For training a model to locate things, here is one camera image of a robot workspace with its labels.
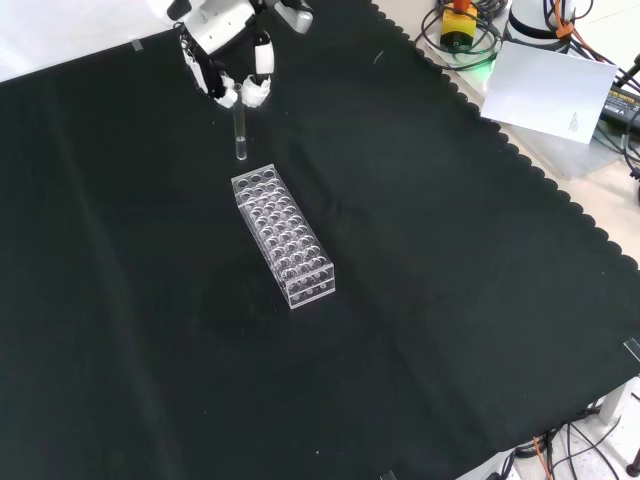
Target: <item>test tube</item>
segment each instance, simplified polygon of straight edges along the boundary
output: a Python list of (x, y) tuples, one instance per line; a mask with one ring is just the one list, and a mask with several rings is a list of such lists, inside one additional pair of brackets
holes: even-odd
[(233, 107), (233, 124), (236, 135), (236, 157), (238, 160), (247, 159), (247, 135), (244, 125), (244, 103), (242, 103), (242, 84), (236, 83), (233, 89), (238, 94), (238, 100)]

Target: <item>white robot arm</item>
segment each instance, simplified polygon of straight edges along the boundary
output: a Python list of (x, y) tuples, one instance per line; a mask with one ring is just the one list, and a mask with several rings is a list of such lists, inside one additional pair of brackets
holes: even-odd
[(167, 16), (177, 22), (185, 62), (196, 88), (230, 108), (237, 100), (234, 80), (217, 60), (238, 45), (253, 41), (255, 73), (243, 83), (243, 102), (259, 107), (271, 88), (275, 68), (273, 45), (267, 32), (256, 26), (263, 11), (277, 13), (294, 31), (304, 34), (313, 22), (313, 13), (304, 0), (174, 0)]

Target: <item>white paper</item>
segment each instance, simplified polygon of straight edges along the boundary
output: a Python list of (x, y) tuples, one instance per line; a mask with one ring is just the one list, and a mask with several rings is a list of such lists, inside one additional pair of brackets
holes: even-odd
[(482, 116), (589, 143), (616, 67), (505, 42)]

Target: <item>black tablecloth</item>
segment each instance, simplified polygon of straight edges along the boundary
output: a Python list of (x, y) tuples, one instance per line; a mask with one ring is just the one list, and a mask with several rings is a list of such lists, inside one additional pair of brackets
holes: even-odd
[[(172, 32), (0, 86), (2, 478), (452, 479), (637, 372), (635, 263), (366, 0), (316, 3), (261, 19), (243, 165)], [(295, 311), (230, 187), (269, 163), (336, 264)]]

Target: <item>cable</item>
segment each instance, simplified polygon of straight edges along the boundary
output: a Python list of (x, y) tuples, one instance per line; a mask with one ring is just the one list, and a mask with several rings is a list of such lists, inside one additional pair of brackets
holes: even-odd
[(569, 469), (571, 470), (571, 476), (573, 477), (573, 480), (578, 480), (576, 469), (573, 468), (573, 458), (571, 457), (571, 423), (567, 423), (567, 455), (569, 455)]
[[(493, 60), (495, 60), (496, 57), (498, 56), (498, 52), (500, 51), (500, 48), (498, 47), (498, 43), (502, 45), (502, 35), (500, 35), (500, 32), (498, 31), (498, 29), (493, 25), (493, 20), (496, 15), (500, 14), (506, 8), (507, 1), (506, 0), (479, 0), (477, 3), (471, 2), (471, 5), (473, 5), (476, 8), (478, 12), (477, 16), (472, 15), (469, 12), (456, 10), (455, 8), (452, 8), (449, 5), (445, 4), (445, 0), (438, 0), (438, 3), (436, 4), (436, 6), (432, 8), (422, 19), (422, 23), (420, 25), (421, 27), (420, 34), (413, 41), (413, 45), (416, 51), (420, 53), (420, 49), (418, 48), (418, 42), (422, 38), (433, 49), (439, 50), (441, 52), (445, 52), (451, 55), (489, 54), (486, 58), (483, 58), (482, 60), (479, 60), (477, 62), (472, 62), (466, 65), (457, 66), (457, 67), (452, 67), (449, 65), (437, 65), (443, 70), (452, 70), (456, 72), (471, 70), (473, 68), (486, 65), (487, 63), (490, 63)], [(467, 48), (461, 48), (461, 47), (444, 48), (441, 45), (437, 45), (436, 43), (431, 41), (431, 39), (427, 35), (427, 32), (433, 26), (433, 24), (435, 24), (438, 20), (440, 20), (444, 16), (445, 10), (449, 10), (458, 15), (464, 15), (466, 17), (469, 17), (475, 20), (477, 28), (483, 32), (480, 38), (476, 42), (474, 42), (470, 47), (467, 47)], [(478, 47), (478, 45), (480, 45), (480, 43), (487, 36), (491, 38), (491, 45), (486, 48), (476, 50), (476, 47)]]
[(607, 466), (609, 467), (609, 470), (611, 470), (611, 472), (613, 472), (613, 476), (614, 476), (614, 477), (616, 477), (616, 480), (620, 480), (620, 478), (618, 477), (618, 474), (616, 473), (615, 469), (613, 468), (613, 466), (611, 465), (611, 463), (609, 462), (609, 460), (607, 459), (607, 457), (605, 457), (605, 456), (604, 456), (604, 453), (602, 453), (602, 452), (600, 451), (600, 449), (599, 449), (598, 447), (596, 447), (596, 446), (593, 444), (593, 442), (591, 442), (591, 440), (589, 440), (589, 439), (587, 438), (587, 436), (586, 436), (584, 433), (582, 433), (582, 432), (580, 431), (580, 429), (579, 429), (578, 427), (576, 427), (575, 425), (572, 425), (572, 424), (568, 424), (568, 425), (567, 425), (567, 431), (568, 431), (569, 427), (571, 427), (571, 426), (573, 426), (573, 428), (575, 428), (576, 432), (578, 432), (578, 433), (582, 436), (582, 438), (584, 438), (584, 439), (587, 441), (587, 443), (588, 443), (589, 445), (591, 445), (591, 446), (594, 448), (594, 450), (595, 450), (596, 452), (598, 452), (598, 455), (600, 455), (600, 457), (602, 458), (602, 460), (604, 460), (604, 463), (606, 463), (606, 464), (607, 464)]
[[(564, 427), (567, 423), (569, 422), (577, 422), (578, 420), (584, 420), (585, 418), (590, 417), (591, 415), (597, 415), (600, 413), (602, 406), (598, 405), (596, 407), (588, 407), (585, 408), (584, 410), (580, 410), (573, 418), (570, 418), (569, 420), (562, 422), (559, 426), (552, 428), (549, 433), (551, 434), (550, 437), (550, 441), (553, 441), (553, 439), (555, 438), (555, 436), (560, 432), (560, 430), (562, 430), (562, 427)], [(546, 443), (543, 443), (542, 445), (540, 445), (540, 452), (545, 452), (547, 449), (547, 445)], [(521, 445), (519, 447), (517, 447), (514, 450), (514, 454), (516, 456), (516, 458), (533, 458), (536, 456), (536, 451), (534, 449), (534, 445), (533, 442), (529, 442), (528, 444), (525, 445)]]
[(513, 468), (513, 462), (515, 460), (515, 450), (513, 452), (511, 452), (511, 455), (509, 455), (504, 463), (502, 464), (502, 472), (500, 473), (500, 480), (507, 480), (507, 478), (509, 477), (509, 474), (511, 473), (511, 469)]
[[(624, 159), (626, 160), (627, 165), (631, 169), (631, 176), (636, 180), (640, 180), (640, 168), (635, 167), (631, 163), (632, 161), (637, 161), (637, 160), (635, 160), (629, 154), (628, 148), (629, 148), (629, 137), (631, 135), (631, 125), (633, 125), (633, 123), (636, 121), (636, 118), (638, 118), (638, 115), (640, 115), (640, 109), (638, 109), (638, 111), (633, 115), (633, 117), (631, 117), (631, 120), (629, 120), (629, 123), (627, 123), (627, 129), (624, 131), (624, 135), (622, 136), (622, 150), (624, 150), (622, 152), (622, 155), (624, 155)], [(634, 151), (636, 155), (638, 154), (638, 151), (635, 148), (631, 147), (631, 150)]]
[(584, 17), (589, 15), (591, 13), (591, 10), (593, 10), (593, 3), (594, 3), (594, 0), (591, 0), (591, 2), (589, 3), (589, 8), (587, 9), (587, 11), (584, 14), (580, 15), (579, 17), (576, 17), (576, 20), (582, 20)]
[(536, 454), (538, 455), (538, 458), (540, 459), (540, 463), (542, 464), (542, 468), (544, 468), (544, 471), (547, 474), (547, 478), (549, 480), (553, 480), (553, 477), (551, 476), (551, 472), (549, 472), (549, 469), (547, 468), (547, 464), (544, 462), (544, 458), (542, 458), (542, 453), (540, 453), (540, 447), (538, 447), (538, 438), (537, 437), (533, 437), (533, 445), (536, 448)]
[(621, 420), (621, 419), (622, 419), (622, 416), (620, 416), (620, 417), (618, 418), (618, 421), (615, 423), (615, 425), (614, 425), (613, 427), (611, 427), (611, 429), (610, 429), (607, 433), (605, 433), (605, 434), (604, 434), (604, 436), (603, 436), (600, 440), (598, 440), (598, 442), (597, 442), (597, 443), (593, 444), (591, 447), (586, 448), (586, 449), (584, 449), (584, 450), (581, 450), (581, 451), (579, 451), (578, 453), (574, 453), (573, 455), (569, 455), (569, 456), (567, 456), (567, 457), (563, 458), (562, 460), (558, 460), (558, 461), (553, 465), (553, 467), (551, 468), (551, 474), (553, 474), (553, 472), (555, 471), (556, 467), (557, 467), (558, 465), (560, 465), (562, 462), (565, 462), (565, 461), (569, 460), (570, 458), (575, 458), (575, 457), (577, 457), (578, 455), (582, 455), (583, 453), (586, 453), (586, 452), (588, 452), (588, 451), (590, 451), (590, 450), (593, 450), (593, 449), (594, 449), (594, 448), (596, 448), (598, 445), (600, 445), (602, 442), (604, 442), (604, 441), (606, 440), (606, 438), (607, 438), (609, 435), (611, 435), (611, 432), (613, 432), (613, 431), (616, 429), (616, 427), (617, 427), (618, 425), (620, 425), (620, 420)]

